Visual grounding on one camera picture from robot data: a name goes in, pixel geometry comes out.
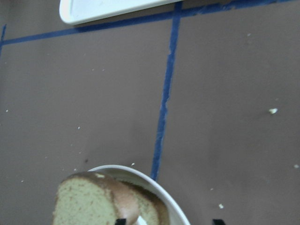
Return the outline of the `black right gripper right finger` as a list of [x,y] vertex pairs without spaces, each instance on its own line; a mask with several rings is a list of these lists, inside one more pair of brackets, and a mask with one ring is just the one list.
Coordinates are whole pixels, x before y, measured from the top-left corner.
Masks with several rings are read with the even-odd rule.
[[224,220],[222,220],[222,219],[213,219],[212,224],[213,225],[224,225]]

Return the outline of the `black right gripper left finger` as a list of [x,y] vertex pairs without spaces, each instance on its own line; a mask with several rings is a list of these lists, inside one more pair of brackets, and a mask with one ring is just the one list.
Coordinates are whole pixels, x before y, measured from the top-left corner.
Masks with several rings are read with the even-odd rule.
[[116,225],[126,225],[127,224],[127,219],[126,218],[118,218],[116,220]]

